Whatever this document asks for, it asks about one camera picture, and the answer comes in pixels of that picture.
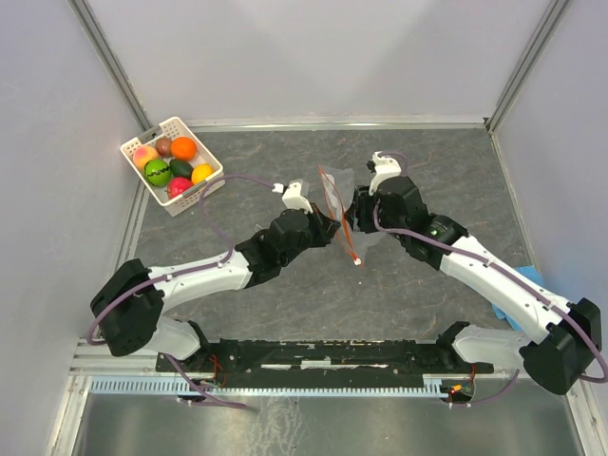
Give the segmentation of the clear zip top bag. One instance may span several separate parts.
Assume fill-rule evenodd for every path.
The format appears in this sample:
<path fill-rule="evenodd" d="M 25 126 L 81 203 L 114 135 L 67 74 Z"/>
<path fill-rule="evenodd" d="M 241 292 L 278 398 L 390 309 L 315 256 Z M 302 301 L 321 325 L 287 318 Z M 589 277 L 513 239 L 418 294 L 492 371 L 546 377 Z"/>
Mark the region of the clear zip top bag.
<path fill-rule="evenodd" d="M 341 228 L 335 238 L 344 248 L 355 266 L 361 266 L 369 248 L 378 244 L 385 236 L 375 232 L 366 234 L 360 231 L 347 212 L 354 202 L 354 177 L 352 169 L 336 169 L 318 165 L 317 172 L 322 184 L 324 199 L 329 216 L 340 222 Z"/>

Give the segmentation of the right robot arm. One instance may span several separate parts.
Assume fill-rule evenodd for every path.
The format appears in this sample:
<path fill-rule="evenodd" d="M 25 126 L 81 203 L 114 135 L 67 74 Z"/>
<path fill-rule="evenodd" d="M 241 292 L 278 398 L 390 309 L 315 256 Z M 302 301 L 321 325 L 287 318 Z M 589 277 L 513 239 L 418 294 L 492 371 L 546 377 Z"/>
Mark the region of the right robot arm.
<path fill-rule="evenodd" d="M 430 212 L 410 178 L 356 187 L 348 214 L 360 231 L 393 236 L 411 257 L 464 283 L 515 322 L 513 330 L 458 327 L 435 350 L 444 370 L 493 364 L 524 371 L 557 395 L 579 380 L 606 383 L 605 374 L 586 372 L 592 363 L 607 368 L 599 307 L 554 294 L 492 255 L 460 223 Z"/>

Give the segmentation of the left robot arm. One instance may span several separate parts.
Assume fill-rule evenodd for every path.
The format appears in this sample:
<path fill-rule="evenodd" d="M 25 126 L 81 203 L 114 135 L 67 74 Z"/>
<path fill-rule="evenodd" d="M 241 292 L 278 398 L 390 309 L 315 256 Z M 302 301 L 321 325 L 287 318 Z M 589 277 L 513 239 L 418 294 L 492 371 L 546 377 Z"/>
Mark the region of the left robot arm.
<path fill-rule="evenodd" d="M 218 256 L 168 267 L 128 260 L 92 299 L 93 328 L 102 336 L 87 341 L 107 346 L 115 357 L 147 349 L 201 370 L 210 348 L 200 326 L 166 312 L 197 298 L 268 282 L 306 250 L 328 246 L 340 227 L 317 208 L 287 209 L 268 228 Z"/>

